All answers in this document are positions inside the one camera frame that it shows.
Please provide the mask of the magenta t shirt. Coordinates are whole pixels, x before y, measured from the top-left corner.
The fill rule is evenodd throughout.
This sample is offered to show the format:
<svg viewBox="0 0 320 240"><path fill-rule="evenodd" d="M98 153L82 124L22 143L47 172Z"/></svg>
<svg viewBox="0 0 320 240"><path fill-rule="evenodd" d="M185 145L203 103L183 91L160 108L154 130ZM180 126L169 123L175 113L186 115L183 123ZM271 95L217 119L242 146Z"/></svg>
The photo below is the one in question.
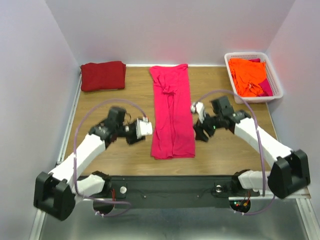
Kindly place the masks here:
<svg viewBox="0 0 320 240"><path fill-rule="evenodd" d="M196 155L188 67L180 64L149 69L155 114L151 156L155 159L193 158Z"/></svg>

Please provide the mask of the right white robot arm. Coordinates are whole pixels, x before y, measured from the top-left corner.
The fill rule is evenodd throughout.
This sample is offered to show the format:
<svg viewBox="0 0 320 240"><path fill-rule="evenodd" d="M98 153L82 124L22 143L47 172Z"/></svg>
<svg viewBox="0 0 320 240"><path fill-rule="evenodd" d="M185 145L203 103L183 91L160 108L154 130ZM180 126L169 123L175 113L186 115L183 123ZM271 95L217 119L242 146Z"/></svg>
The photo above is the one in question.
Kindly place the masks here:
<svg viewBox="0 0 320 240"><path fill-rule="evenodd" d="M207 142L217 129L226 129L244 140L260 155L270 172L245 169L232 177L235 192L240 190L271 191L277 198L284 199L311 183L307 154L282 144L263 130L254 116L244 110L235 111L227 96L211 101L213 115L206 112L202 102L194 102L190 111L198 116L193 125L195 139Z"/></svg>

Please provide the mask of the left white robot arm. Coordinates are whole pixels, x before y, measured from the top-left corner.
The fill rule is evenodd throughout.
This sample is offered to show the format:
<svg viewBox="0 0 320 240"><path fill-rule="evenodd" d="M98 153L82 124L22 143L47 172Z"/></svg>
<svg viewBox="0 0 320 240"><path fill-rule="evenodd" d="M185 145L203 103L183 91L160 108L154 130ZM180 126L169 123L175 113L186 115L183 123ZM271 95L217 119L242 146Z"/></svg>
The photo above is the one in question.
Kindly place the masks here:
<svg viewBox="0 0 320 240"><path fill-rule="evenodd" d="M64 221L84 199L94 201L95 214L101 217L110 215L115 205L128 204L116 200L109 175L95 171L79 179L89 164L117 138L125 138L128 145L133 145L153 134L152 123L146 116L124 124L126 114L122 107L111 107L107 117L91 127L80 144L74 145L72 154L49 173L41 172L36 177L35 208Z"/></svg>

